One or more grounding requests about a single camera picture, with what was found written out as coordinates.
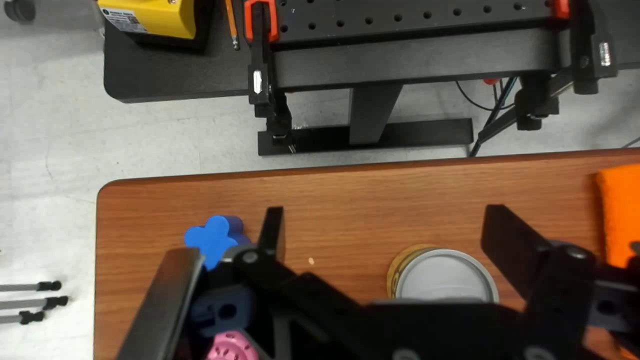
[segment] pink object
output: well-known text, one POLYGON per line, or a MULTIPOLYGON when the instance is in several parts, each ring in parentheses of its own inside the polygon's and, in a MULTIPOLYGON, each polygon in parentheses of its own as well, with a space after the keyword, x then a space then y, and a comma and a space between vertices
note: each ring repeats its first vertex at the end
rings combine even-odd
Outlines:
POLYGON ((222 333, 205 360, 258 360, 258 353, 239 333, 222 333))

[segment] red clip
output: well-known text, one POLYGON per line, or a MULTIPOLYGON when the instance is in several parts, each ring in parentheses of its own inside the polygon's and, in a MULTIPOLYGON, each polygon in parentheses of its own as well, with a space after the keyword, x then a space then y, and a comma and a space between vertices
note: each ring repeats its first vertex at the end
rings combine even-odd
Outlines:
POLYGON ((570 20, 571 18, 571 6, 570 0, 552 0, 553 18, 570 20))
POLYGON ((276 0, 246 0, 243 2, 243 36, 248 42, 253 40, 253 6, 265 5, 268 6, 268 42, 280 40, 280 27, 277 27, 277 11, 276 0))

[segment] blue object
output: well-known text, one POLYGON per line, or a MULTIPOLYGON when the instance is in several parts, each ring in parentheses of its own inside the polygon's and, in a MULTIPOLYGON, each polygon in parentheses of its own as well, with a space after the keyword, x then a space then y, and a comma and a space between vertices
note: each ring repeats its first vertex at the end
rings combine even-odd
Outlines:
POLYGON ((212 217, 202 229, 190 229, 184 234, 185 249, 195 249, 204 256, 204 269, 215 269, 229 249, 248 244, 239 218, 212 217))

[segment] wooden table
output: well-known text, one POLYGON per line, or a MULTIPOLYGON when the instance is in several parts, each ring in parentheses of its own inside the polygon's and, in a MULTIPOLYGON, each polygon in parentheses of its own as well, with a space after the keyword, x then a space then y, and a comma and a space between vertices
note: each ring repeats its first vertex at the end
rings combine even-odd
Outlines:
MULTIPOLYGON (((640 150, 112 182, 97 197, 96 359, 117 355, 164 252, 181 246, 185 229, 234 214, 256 239, 268 206, 285 209, 285 264, 359 302, 385 297, 383 274, 399 251, 436 244, 476 256, 501 304, 522 309, 479 251, 483 206, 506 204, 544 237, 597 252, 594 174, 629 163, 640 150)), ((596 339, 608 353, 608 339, 596 339)))

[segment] gray floor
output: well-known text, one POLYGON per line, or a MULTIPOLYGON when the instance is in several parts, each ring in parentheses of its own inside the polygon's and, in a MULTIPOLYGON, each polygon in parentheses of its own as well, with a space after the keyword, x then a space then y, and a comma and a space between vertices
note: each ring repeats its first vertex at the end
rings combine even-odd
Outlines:
MULTIPOLYGON (((38 12, 31 27, 0 16, 0 282, 61 279, 73 302, 43 324, 0 327, 0 359, 92 357, 96 193, 109 181, 464 156, 450 147, 258 158, 264 124, 246 98, 117 105, 101 90, 92 2, 47 0, 38 12)), ((597 98, 564 97, 541 133, 507 133, 482 156, 619 149, 640 137, 637 80, 623 72, 597 98)), ((483 85, 464 87, 490 105, 483 85)), ((345 94, 292 97, 296 124, 344 122, 345 94)), ((479 127, 483 112, 452 85, 410 87, 396 111, 398 121, 443 116, 479 127)))

